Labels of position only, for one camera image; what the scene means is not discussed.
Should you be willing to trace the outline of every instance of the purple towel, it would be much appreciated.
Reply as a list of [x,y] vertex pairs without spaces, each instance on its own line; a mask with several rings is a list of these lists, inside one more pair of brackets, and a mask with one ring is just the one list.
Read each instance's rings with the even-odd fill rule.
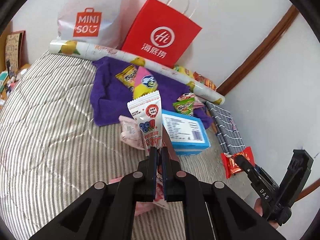
[[[116,77],[131,63],[111,57],[103,57],[92,62],[97,67],[97,73],[90,95],[93,108],[93,119],[98,126],[119,122],[119,116],[131,117],[127,102],[132,100],[132,92]],[[189,87],[169,77],[149,70],[158,82],[162,108],[175,112],[173,103],[184,93],[189,92]],[[202,120],[207,129],[213,122],[203,109],[195,109],[194,116]]]

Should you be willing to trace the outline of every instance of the green snack package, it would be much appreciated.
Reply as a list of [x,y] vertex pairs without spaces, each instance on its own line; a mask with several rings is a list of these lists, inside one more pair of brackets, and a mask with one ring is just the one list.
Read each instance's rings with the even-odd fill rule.
[[188,98],[186,100],[182,100],[176,103],[173,103],[173,107],[174,109],[176,109],[176,111],[179,114],[185,114],[188,116],[193,116],[193,104],[195,102],[195,98]]

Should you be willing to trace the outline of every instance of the white label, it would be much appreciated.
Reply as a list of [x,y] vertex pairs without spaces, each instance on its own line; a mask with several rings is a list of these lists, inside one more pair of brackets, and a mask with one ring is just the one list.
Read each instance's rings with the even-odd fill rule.
[[198,122],[168,114],[162,114],[162,120],[171,141],[205,143]]

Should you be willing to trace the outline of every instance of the wall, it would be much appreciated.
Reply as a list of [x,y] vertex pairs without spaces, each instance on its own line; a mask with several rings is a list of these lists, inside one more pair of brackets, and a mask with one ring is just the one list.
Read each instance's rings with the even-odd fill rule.
[[[280,183],[292,150],[320,152],[320,43],[299,15],[270,53],[226,96],[255,162]],[[314,158],[306,186],[320,178],[320,155]],[[253,206],[256,194],[246,201]],[[320,207],[320,189],[292,207],[292,218],[279,229],[298,240]]]
[[[131,0],[123,33],[146,0]],[[29,62],[33,63],[57,37],[61,0],[28,0],[13,19],[13,30],[26,30]],[[192,19],[203,27],[179,60],[220,85],[269,34],[286,13],[289,0],[199,0]],[[172,6],[183,10],[186,0]]]

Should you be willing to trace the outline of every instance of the quilted bedspread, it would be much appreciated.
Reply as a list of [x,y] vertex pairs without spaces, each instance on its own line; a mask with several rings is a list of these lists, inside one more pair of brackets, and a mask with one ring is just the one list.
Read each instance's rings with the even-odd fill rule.
[[[96,68],[88,60],[44,53],[0,112],[0,216],[17,239],[29,239],[97,181],[135,171],[144,151],[123,144],[119,124],[98,127],[89,102]],[[215,135],[199,155],[180,157],[199,180],[224,181],[240,197],[246,174],[225,179]],[[181,203],[135,217],[133,239],[184,239]]]

